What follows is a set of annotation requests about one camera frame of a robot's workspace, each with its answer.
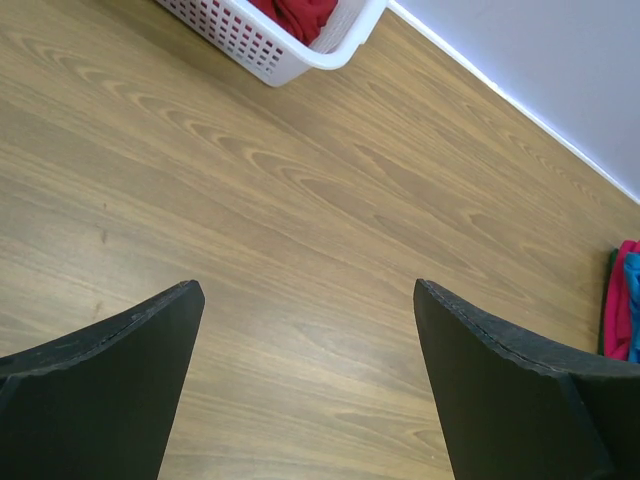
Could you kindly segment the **white plastic laundry basket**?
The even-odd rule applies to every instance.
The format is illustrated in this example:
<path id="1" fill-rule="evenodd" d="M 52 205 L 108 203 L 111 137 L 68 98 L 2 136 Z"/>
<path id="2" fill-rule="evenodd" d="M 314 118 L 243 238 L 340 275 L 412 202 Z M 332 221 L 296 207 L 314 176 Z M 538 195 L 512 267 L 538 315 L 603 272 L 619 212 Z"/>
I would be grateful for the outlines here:
<path id="1" fill-rule="evenodd" d="M 309 46 L 248 1 L 161 1 L 173 16 L 271 87 L 308 70 L 348 63 L 374 30 L 385 1 L 339 1 Z"/>

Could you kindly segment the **red t-shirt in basket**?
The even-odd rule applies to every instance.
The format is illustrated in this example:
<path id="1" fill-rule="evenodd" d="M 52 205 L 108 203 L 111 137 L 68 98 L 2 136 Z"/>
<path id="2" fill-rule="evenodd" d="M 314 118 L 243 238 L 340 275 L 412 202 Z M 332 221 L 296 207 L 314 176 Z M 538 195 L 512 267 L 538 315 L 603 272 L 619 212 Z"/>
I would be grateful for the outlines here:
<path id="1" fill-rule="evenodd" d="M 250 0 L 250 3 L 303 45 L 309 46 L 319 37 L 338 1 Z"/>

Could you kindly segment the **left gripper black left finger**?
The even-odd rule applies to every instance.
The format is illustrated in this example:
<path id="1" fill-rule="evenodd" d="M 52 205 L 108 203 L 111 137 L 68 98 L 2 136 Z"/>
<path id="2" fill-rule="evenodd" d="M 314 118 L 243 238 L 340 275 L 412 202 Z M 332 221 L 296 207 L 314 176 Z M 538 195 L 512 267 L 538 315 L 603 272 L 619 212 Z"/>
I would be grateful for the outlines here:
<path id="1" fill-rule="evenodd" d="M 157 478 L 204 305 L 180 282 L 2 357 L 2 478 Z"/>

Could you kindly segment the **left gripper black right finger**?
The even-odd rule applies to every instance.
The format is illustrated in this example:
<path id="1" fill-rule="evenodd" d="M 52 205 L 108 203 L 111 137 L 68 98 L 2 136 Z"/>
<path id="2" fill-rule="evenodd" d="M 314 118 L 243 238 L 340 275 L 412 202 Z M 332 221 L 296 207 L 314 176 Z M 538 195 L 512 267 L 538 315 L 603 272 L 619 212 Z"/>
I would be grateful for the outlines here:
<path id="1" fill-rule="evenodd" d="M 639 368 L 418 280 L 414 313 L 458 479 L 635 479 Z"/>

